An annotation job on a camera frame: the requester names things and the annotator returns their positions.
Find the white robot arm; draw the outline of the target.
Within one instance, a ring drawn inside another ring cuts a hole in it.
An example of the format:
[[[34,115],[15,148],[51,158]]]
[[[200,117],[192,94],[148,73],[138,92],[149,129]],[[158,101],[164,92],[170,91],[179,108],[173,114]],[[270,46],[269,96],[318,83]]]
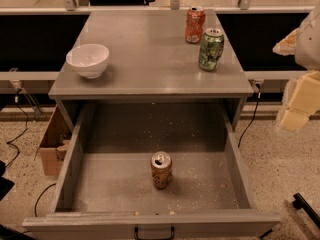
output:
[[[295,62],[307,70],[298,79],[288,81],[277,115],[277,133],[290,136],[298,133],[320,110],[320,4],[272,51],[282,56],[293,55]]]

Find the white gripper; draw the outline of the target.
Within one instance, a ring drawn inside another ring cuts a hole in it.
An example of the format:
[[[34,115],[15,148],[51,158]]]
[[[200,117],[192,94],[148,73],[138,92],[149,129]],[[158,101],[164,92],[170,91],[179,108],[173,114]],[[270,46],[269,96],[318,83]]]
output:
[[[272,51],[278,55],[295,54],[298,29],[291,31],[278,42]],[[300,131],[309,121],[309,115],[320,110],[320,72],[304,74],[297,80],[297,85],[289,102],[289,109],[280,112],[279,127],[289,132]]]

